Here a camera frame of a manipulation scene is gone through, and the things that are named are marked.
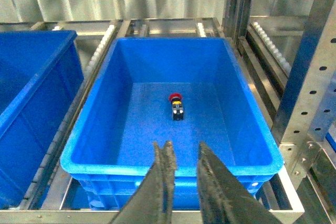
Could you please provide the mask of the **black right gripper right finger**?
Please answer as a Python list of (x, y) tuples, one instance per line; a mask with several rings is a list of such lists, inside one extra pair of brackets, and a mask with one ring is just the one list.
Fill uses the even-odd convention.
[(198, 147), (197, 190), (203, 223), (281, 223), (203, 141)]

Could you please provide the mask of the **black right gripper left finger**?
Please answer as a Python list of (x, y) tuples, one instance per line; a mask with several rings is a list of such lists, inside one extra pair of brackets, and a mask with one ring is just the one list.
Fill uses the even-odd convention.
[(112, 223), (171, 223), (175, 189), (176, 156), (172, 141), (154, 146), (154, 162), (144, 180)]

